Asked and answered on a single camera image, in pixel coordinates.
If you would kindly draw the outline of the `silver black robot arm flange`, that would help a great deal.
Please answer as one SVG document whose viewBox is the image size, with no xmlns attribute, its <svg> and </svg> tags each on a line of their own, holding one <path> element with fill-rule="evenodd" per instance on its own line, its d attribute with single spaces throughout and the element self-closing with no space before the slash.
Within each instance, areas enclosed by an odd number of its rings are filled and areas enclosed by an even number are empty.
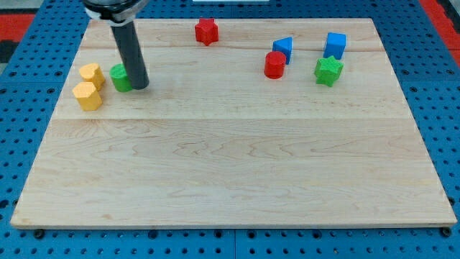
<svg viewBox="0 0 460 259">
<path fill-rule="evenodd" d="M 120 27 L 134 20 L 150 0 L 83 0 L 87 15 L 91 19 L 107 21 Z"/>
</svg>

